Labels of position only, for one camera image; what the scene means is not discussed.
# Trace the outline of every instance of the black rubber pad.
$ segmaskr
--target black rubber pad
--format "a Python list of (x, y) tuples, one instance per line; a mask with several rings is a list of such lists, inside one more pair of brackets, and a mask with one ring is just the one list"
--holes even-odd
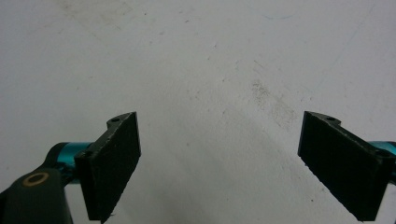
[(107, 122), (107, 131), (75, 157), (90, 220), (110, 217), (140, 157), (136, 113)]
[(343, 129), (341, 121), (305, 112), (298, 155), (359, 221), (373, 221), (395, 156)]

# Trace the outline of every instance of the white floor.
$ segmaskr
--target white floor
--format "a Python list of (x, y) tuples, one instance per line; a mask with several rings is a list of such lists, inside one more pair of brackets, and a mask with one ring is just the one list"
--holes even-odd
[[(108, 223), (358, 223), (297, 156), (305, 110), (396, 140), (392, 0), (0, 2), (0, 190), (137, 111)], [(79, 186), (75, 223), (91, 223)], [(396, 219), (389, 186), (375, 223)]]

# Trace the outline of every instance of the black bracket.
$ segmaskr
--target black bracket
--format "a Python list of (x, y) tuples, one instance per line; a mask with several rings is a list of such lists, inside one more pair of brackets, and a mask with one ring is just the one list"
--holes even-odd
[(388, 182), (395, 181), (396, 156), (340, 124), (327, 115), (305, 112), (298, 155), (359, 221), (373, 221)]
[(0, 194), (0, 224), (73, 223), (64, 186), (76, 180), (90, 220), (104, 223), (140, 155), (136, 113), (109, 120), (107, 131), (93, 143), (57, 144), (42, 165)]

